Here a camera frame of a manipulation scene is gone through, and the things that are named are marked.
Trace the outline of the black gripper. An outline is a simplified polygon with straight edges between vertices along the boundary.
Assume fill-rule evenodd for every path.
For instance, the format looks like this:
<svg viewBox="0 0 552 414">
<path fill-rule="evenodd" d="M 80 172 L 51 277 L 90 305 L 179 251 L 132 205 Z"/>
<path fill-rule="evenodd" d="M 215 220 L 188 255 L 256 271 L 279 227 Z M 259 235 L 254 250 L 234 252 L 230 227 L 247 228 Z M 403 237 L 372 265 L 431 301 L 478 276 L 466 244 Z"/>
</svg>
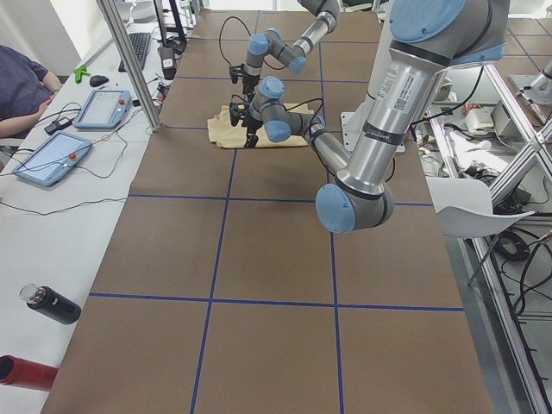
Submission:
<svg viewBox="0 0 552 414">
<path fill-rule="evenodd" d="M 250 103 L 231 102 L 229 104 L 229 120 L 232 127 L 240 125 L 246 128 L 249 125 L 248 110 Z M 245 148 L 255 148 L 259 141 L 256 130 L 247 129 Z"/>
<path fill-rule="evenodd" d="M 242 93 L 249 103 L 254 98 L 254 75 L 247 72 L 244 64 L 229 66 L 229 77 L 231 82 L 236 85 L 238 80 L 242 81 Z"/>
</svg>

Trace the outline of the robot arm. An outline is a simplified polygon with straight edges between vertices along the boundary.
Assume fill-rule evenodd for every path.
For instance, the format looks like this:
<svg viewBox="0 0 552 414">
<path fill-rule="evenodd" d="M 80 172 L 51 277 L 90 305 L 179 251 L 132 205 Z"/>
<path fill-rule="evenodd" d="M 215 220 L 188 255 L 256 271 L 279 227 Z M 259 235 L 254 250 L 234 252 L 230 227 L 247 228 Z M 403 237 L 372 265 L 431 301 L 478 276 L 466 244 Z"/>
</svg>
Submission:
<svg viewBox="0 0 552 414">
<path fill-rule="evenodd" d="M 249 38 L 245 62 L 230 68 L 232 80 L 243 85 L 242 100 L 229 106 L 230 121 L 246 129 L 248 147 L 257 143 L 259 129 L 274 143 L 293 135 L 305 139 L 335 179 L 316 197 L 317 216 L 328 231 L 348 233 L 380 226 L 394 207 L 386 170 L 433 95 L 437 76 L 454 66 L 500 60 L 510 4 L 397 1 L 387 17 L 390 62 L 352 151 L 326 129 L 320 116 L 288 110 L 282 100 L 283 82 L 261 73 L 267 56 L 292 72 L 302 71 L 313 47 L 336 29 L 337 2 L 306 1 L 304 7 L 315 21 L 294 44 L 286 44 L 275 28 Z"/>
<path fill-rule="evenodd" d="M 298 3 L 307 9 L 316 20 L 290 46 L 276 28 L 268 28 L 263 33 L 249 37 L 248 52 L 244 63 L 230 66 L 229 75 L 233 84 L 242 78 L 242 94 L 248 102 L 253 100 L 256 86 L 260 82 L 262 67 L 268 55 L 274 57 L 284 68 L 293 73 L 300 73 L 306 58 L 315 45 L 327 34 L 336 29 L 339 20 L 340 6 L 334 0 L 304 0 Z"/>
</svg>

